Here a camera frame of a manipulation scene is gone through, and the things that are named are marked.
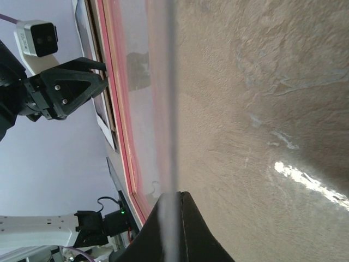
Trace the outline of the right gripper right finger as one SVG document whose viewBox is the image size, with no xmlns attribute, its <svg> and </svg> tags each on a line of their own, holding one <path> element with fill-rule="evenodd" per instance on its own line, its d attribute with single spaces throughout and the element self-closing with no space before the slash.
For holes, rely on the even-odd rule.
<svg viewBox="0 0 349 262">
<path fill-rule="evenodd" d="M 234 261 L 213 236 L 189 192 L 181 192 L 185 261 Z"/>
</svg>

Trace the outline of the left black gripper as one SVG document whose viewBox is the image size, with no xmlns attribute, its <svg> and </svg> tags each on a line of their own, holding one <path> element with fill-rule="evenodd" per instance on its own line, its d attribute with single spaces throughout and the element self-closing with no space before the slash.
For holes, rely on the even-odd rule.
<svg viewBox="0 0 349 262">
<path fill-rule="evenodd" d="M 93 70 L 106 72 L 106 65 L 85 57 L 60 64 L 23 81 L 27 97 L 25 115 L 32 122 L 41 117 L 64 120 L 80 106 L 103 92 L 108 80 Z"/>
</svg>

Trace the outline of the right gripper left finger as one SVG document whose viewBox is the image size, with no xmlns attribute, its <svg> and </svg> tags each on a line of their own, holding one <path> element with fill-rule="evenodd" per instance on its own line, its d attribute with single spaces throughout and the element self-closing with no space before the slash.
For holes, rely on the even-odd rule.
<svg viewBox="0 0 349 262">
<path fill-rule="evenodd" d="M 182 194 L 163 193 L 133 242 L 115 261 L 181 261 Z"/>
</svg>

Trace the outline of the pink wooden picture frame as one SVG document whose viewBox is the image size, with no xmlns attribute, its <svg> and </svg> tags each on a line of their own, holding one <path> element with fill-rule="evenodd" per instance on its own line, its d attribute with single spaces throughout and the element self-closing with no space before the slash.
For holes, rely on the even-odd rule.
<svg viewBox="0 0 349 262">
<path fill-rule="evenodd" d="M 131 157 L 130 135 L 128 133 L 127 99 L 127 65 L 125 62 L 124 31 L 122 25 L 120 1 L 97 1 L 100 34 L 105 54 L 110 82 L 111 100 L 115 115 L 117 136 L 123 164 L 122 182 L 125 183 L 127 195 L 137 220 L 144 224 L 150 212 L 135 192 L 133 164 Z"/>
</svg>

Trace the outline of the clear acrylic sheet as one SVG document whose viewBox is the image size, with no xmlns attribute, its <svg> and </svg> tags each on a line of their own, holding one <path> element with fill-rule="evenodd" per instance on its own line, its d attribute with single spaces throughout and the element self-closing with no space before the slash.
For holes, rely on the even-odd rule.
<svg viewBox="0 0 349 262">
<path fill-rule="evenodd" d="M 133 179 L 149 211 L 178 186 L 175 2 L 120 1 L 119 8 Z"/>
</svg>

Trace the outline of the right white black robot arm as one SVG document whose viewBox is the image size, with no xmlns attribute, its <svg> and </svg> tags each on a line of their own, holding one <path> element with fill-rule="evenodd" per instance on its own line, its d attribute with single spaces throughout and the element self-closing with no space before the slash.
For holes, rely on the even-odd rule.
<svg viewBox="0 0 349 262">
<path fill-rule="evenodd" d="M 210 232 L 189 192 L 163 193 L 138 229 L 125 197 L 105 216 L 77 211 L 61 216 L 1 216 L 1 247 L 101 246 L 127 231 L 136 236 L 117 261 L 233 261 Z"/>
</svg>

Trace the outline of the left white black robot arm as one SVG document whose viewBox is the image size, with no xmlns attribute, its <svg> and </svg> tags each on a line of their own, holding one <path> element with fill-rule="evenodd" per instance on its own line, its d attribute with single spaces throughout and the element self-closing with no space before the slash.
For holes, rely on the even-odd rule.
<svg viewBox="0 0 349 262">
<path fill-rule="evenodd" d="M 80 57 L 28 77 L 24 66 L 1 43 L 1 137 L 18 116 L 33 122 L 41 117 L 65 120 L 100 95 L 108 80 L 94 70 L 105 72 L 105 63 Z"/>
</svg>

